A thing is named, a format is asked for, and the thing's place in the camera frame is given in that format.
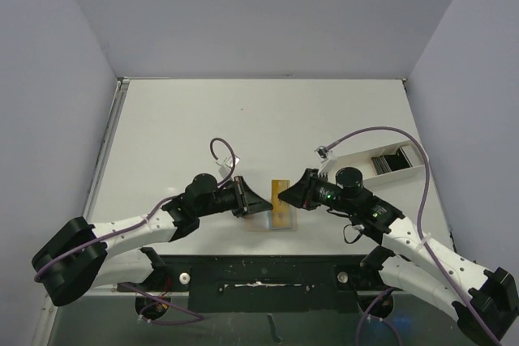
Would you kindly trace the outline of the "beige card holder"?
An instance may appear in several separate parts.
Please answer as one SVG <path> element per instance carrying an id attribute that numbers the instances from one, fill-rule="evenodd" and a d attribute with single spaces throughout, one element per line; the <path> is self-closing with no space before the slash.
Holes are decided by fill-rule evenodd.
<path id="1" fill-rule="evenodd" d="M 287 213 L 265 211 L 245 218 L 245 227 L 253 232 L 295 231 L 298 228 L 298 217 L 295 210 Z"/>

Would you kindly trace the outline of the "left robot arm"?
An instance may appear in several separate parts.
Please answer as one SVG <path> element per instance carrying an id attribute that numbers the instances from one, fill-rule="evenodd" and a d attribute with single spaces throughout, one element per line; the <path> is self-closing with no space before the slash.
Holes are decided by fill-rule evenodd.
<path id="1" fill-rule="evenodd" d="M 204 216 L 229 211 L 244 217 L 272 209 L 243 177 L 218 184 L 202 173 L 181 194 L 162 199 L 142 216 L 99 224 L 82 216 L 68 220 L 32 258 L 35 281 L 55 306 L 69 305 L 107 284 L 130 282 L 154 290 L 164 283 L 165 269 L 149 245 L 188 236 Z"/>

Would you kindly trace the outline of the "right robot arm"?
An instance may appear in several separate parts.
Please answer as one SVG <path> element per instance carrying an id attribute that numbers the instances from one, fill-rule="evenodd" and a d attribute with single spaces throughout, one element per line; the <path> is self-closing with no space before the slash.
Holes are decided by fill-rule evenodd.
<path id="1" fill-rule="evenodd" d="M 366 286 L 384 284 L 435 306 L 477 345 L 500 344 L 517 320 L 518 292 L 511 273 L 502 267 L 492 271 L 419 232 L 402 211 L 365 188 L 358 169 L 340 169 L 334 182 L 306 169 L 278 198 L 308 211 L 325 206 L 348 218 L 377 245 L 361 268 Z"/>

